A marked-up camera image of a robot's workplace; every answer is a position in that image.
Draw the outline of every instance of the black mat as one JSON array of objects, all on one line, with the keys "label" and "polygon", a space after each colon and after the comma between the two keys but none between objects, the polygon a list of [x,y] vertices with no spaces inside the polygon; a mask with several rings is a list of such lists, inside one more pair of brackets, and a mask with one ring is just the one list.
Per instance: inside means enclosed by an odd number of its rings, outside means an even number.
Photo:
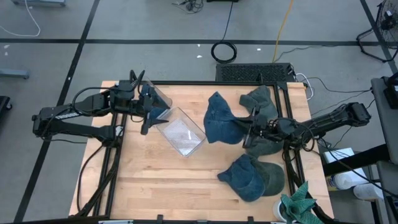
[{"label": "black mat", "polygon": [[258,82],[259,74],[264,82],[294,82],[290,63],[218,64],[216,68],[218,82]]}]

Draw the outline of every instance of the transparent plastic box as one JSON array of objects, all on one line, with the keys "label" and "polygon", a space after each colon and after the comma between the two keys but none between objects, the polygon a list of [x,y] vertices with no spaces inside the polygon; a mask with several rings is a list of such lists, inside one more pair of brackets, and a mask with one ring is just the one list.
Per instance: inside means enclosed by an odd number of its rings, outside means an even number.
[{"label": "transparent plastic box", "polygon": [[157,119],[169,121],[156,127],[183,157],[190,156],[206,139],[205,133],[180,108],[167,110]]}]

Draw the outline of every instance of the wooden table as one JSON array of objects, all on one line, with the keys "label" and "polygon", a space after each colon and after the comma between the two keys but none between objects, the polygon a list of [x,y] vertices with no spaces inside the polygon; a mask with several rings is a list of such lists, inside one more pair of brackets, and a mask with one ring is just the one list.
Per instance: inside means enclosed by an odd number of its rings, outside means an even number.
[{"label": "wooden table", "polygon": [[[103,82],[103,86],[113,84],[114,82]],[[208,107],[208,99],[215,91],[228,102],[235,116],[247,116],[246,109],[239,105],[239,97],[256,88],[256,86],[203,85],[159,85],[158,87],[173,99],[173,107],[184,110],[202,130],[205,130],[203,117]],[[288,83],[288,87],[294,118],[297,121],[310,119],[303,84]],[[93,126],[110,123],[111,115],[93,119]],[[165,220],[246,221],[248,216],[253,216],[255,221],[276,221],[272,206],[280,195],[261,197],[255,202],[247,203],[242,201],[226,183],[217,179],[218,173],[226,170],[244,153],[242,143],[229,145],[222,142],[214,144],[206,142],[190,157],[184,158],[155,127],[151,128],[146,136],[140,135],[140,128],[141,123],[127,120],[111,218],[155,220],[157,215],[162,214]],[[99,145],[97,140],[89,139],[83,161]],[[103,155],[104,150],[96,155],[85,169],[82,178],[81,205],[87,202],[98,186]],[[318,199],[318,204],[325,213],[333,217],[319,156],[304,150],[301,151],[301,155],[311,195]],[[282,151],[261,156],[259,160],[276,163],[285,169]],[[281,193],[289,194],[286,175],[285,179],[285,188]],[[75,193],[70,214],[76,212]],[[100,214],[103,212],[104,206],[101,207]]]}]

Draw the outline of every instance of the concrete floor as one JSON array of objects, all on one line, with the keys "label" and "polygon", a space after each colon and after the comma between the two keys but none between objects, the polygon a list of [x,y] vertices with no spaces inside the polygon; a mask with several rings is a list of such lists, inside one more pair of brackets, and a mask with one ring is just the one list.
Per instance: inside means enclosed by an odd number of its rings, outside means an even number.
[{"label": "concrete floor", "polygon": [[[89,39],[220,39],[229,13],[229,3],[205,3],[202,12],[186,15],[171,6],[174,0],[101,0]],[[367,0],[376,15],[377,0]],[[79,39],[93,0],[68,0],[67,7],[33,6],[32,14],[42,28],[41,39]],[[226,39],[275,40],[288,1],[244,0],[235,4]],[[36,29],[24,6],[0,1],[0,26],[20,34]],[[354,41],[370,28],[359,1],[301,0],[295,2],[282,40]],[[14,38],[0,30],[0,39]],[[368,41],[377,41],[371,34]],[[0,40],[0,67],[28,69],[31,78],[0,78],[0,95],[12,98],[13,110],[2,120],[0,129],[0,223],[12,222],[25,191],[42,141],[32,134],[30,117],[44,106],[57,103],[77,44],[4,44]],[[298,46],[280,45],[279,53]],[[271,62],[273,45],[237,45],[235,63]],[[66,102],[88,86],[103,80],[119,80],[128,71],[146,69],[153,80],[214,80],[216,62],[211,45],[201,44],[86,44],[78,62]],[[380,47],[366,47],[383,56]],[[228,57],[229,49],[216,54]],[[323,47],[295,51],[279,62],[290,62],[295,71],[320,77],[334,90],[365,90],[375,77],[392,75],[388,64],[363,55],[357,46]],[[354,94],[327,92],[311,80],[315,96],[309,101],[312,113]],[[368,105],[373,99],[365,93],[353,101]],[[384,142],[375,105],[371,122],[352,129],[339,147],[364,151]],[[90,119],[79,119],[90,124]],[[346,128],[326,135],[337,142]],[[67,217],[83,157],[84,145],[51,143],[38,183],[25,215],[25,221]],[[331,194],[335,217],[345,222],[373,223],[370,203]]]}]

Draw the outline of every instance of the white cable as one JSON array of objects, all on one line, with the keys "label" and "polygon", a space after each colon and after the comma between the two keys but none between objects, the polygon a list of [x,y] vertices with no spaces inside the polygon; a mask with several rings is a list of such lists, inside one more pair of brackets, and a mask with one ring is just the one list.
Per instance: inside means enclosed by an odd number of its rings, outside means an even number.
[{"label": "white cable", "polygon": [[311,98],[313,97],[313,90],[312,90],[310,81],[309,81],[309,80],[307,79],[307,77],[306,77],[304,74],[302,74],[302,73],[296,73],[296,76],[297,76],[297,75],[302,75],[302,76],[304,77],[305,81],[307,82],[308,87],[309,87],[310,90],[311,90],[311,96],[310,96],[309,98],[307,98],[307,101],[308,101],[308,100],[311,100]]},{"label": "white cable", "polygon": [[27,7],[27,0],[25,0],[25,6],[26,6],[27,12],[29,13],[30,17],[32,18],[33,22],[36,24],[36,26],[37,26],[37,28],[39,30],[36,35],[16,34],[16,33],[13,33],[13,32],[10,32],[10,31],[6,30],[6,28],[4,28],[3,26],[0,26],[0,28],[2,30],[6,31],[7,33],[11,34],[11,35],[16,35],[17,37],[37,37],[37,36],[39,36],[40,32],[41,32],[40,26],[37,24],[35,18],[33,18],[32,14],[30,13],[29,7]]}]

